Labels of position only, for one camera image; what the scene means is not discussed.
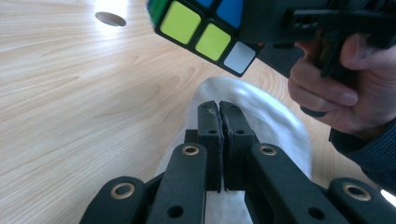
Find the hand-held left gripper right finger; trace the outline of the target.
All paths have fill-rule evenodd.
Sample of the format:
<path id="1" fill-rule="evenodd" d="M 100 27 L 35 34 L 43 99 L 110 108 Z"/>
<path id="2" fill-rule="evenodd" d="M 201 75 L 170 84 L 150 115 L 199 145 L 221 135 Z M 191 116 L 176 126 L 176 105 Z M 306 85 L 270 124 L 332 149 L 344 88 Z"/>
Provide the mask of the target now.
<path id="1" fill-rule="evenodd" d="M 224 134 L 222 155 L 224 187 L 227 190 L 245 190 L 247 154 L 258 140 L 237 105 L 221 101 L 219 112 Z"/>

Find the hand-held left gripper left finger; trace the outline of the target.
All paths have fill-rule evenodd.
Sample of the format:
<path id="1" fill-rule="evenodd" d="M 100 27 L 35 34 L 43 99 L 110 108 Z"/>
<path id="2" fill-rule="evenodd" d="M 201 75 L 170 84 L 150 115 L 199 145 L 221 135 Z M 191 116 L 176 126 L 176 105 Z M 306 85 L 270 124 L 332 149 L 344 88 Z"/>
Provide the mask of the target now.
<path id="1" fill-rule="evenodd" d="M 221 192 L 223 133 L 215 101 L 198 106 L 198 143 L 206 148 L 206 189 Z"/>

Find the grey table grommet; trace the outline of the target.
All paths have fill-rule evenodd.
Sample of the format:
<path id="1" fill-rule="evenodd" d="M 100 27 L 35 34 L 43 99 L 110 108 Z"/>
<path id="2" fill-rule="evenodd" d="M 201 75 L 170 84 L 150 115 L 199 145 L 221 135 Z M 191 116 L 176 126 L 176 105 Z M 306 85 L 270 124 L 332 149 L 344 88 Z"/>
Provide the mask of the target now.
<path id="1" fill-rule="evenodd" d="M 126 25 L 126 20 L 124 18 L 110 12 L 105 12 L 105 11 L 96 12 L 95 18 L 104 24 L 114 27 L 123 27 Z"/>

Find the white wet wipe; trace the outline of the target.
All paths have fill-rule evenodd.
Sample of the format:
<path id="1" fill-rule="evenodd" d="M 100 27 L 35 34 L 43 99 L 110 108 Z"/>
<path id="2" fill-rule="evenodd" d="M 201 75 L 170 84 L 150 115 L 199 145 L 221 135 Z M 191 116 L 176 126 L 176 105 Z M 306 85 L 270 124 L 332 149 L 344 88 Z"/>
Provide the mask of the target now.
<path id="1" fill-rule="evenodd" d="M 275 97 L 245 81 L 230 77 L 210 77 L 193 95 L 180 132 L 166 150 L 156 173 L 162 173 L 176 146 L 184 142 L 186 130 L 197 127 L 197 108 L 214 101 L 237 105 L 259 141 L 278 146 L 306 176 L 312 175 L 312 149 L 303 123 Z M 205 224 L 253 224 L 244 202 L 243 191 L 206 194 Z"/>

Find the colourful puzzle cube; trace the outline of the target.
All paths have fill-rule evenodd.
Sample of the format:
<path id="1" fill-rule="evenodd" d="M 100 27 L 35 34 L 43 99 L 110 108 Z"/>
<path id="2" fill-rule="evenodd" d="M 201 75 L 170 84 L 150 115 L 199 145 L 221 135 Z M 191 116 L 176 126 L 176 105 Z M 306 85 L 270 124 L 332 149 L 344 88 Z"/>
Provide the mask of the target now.
<path id="1" fill-rule="evenodd" d="M 214 65 L 241 77 L 260 47 L 239 35 L 244 0 L 148 0 L 154 31 Z"/>

